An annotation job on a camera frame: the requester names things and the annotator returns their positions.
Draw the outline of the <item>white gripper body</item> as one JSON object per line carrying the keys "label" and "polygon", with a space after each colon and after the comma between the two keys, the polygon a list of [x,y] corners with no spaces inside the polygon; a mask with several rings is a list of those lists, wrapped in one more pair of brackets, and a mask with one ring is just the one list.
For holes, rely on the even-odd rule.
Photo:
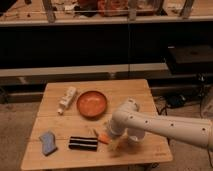
{"label": "white gripper body", "polygon": [[109,138],[108,151],[115,153],[118,150],[120,140],[125,132],[125,129],[123,127],[117,127],[112,121],[108,121],[105,132]]}

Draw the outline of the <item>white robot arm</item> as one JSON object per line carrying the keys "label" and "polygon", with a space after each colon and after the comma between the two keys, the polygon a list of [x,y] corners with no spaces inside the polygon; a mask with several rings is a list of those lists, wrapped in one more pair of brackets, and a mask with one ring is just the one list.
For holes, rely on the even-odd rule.
{"label": "white robot arm", "polygon": [[112,139],[126,129],[145,131],[213,152],[213,121],[210,119],[150,115],[138,111],[137,102],[128,98],[112,113],[106,132]]}

